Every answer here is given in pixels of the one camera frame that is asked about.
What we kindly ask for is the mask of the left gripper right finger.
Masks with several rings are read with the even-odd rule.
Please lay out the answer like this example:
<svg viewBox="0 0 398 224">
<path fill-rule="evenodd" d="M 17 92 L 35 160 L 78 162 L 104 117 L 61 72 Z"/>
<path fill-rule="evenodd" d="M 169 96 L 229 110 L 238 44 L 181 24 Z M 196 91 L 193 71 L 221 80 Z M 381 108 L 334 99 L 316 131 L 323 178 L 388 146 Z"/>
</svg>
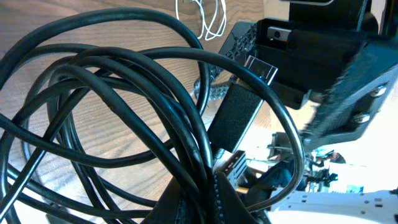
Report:
<svg viewBox="0 0 398 224">
<path fill-rule="evenodd" d="M 208 191 L 208 223 L 256 224 L 223 172 L 216 172 Z"/>
</svg>

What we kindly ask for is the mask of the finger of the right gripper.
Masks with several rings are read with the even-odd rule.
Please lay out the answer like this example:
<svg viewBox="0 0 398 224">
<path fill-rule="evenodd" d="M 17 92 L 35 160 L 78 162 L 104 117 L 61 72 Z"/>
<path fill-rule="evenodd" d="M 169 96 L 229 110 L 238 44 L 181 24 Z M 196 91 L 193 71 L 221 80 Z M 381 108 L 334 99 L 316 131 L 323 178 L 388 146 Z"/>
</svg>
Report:
<svg viewBox="0 0 398 224">
<path fill-rule="evenodd" d="M 208 73 L 210 75 L 211 87 L 209 92 L 208 101 L 220 100 L 225 97 L 230 85 L 236 83 L 236 76 L 231 75 L 230 78 L 221 83 L 215 83 L 216 79 L 220 74 L 223 73 L 223 69 L 220 67 L 208 67 Z"/>
</svg>

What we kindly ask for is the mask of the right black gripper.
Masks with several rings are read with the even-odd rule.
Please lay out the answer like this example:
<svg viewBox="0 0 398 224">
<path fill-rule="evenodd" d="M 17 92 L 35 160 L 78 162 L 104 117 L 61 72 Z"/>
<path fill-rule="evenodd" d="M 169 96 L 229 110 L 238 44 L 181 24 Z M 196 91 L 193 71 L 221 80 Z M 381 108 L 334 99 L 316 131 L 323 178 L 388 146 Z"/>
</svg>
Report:
<svg viewBox="0 0 398 224">
<path fill-rule="evenodd" d="M 359 139 L 397 81 L 397 2 L 381 19 L 371 1 L 291 1 L 289 18 L 237 22 L 219 50 L 244 66 L 253 55 L 277 67 L 285 106 L 318 103 L 301 133 L 306 149 Z"/>
</svg>

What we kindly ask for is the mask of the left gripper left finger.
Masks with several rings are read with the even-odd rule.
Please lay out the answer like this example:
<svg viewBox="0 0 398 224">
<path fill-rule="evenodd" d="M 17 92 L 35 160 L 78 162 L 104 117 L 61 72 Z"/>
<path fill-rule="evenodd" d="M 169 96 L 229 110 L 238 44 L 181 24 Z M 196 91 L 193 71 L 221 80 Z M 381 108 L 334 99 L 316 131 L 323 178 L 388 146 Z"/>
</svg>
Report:
<svg viewBox="0 0 398 224">
<path fill-rule="evenodd" d="M 187 222 L 187 206 L 178 182 L 172 178 L 152 211 L 142 224 L 183 224 Z"/>
</svg>

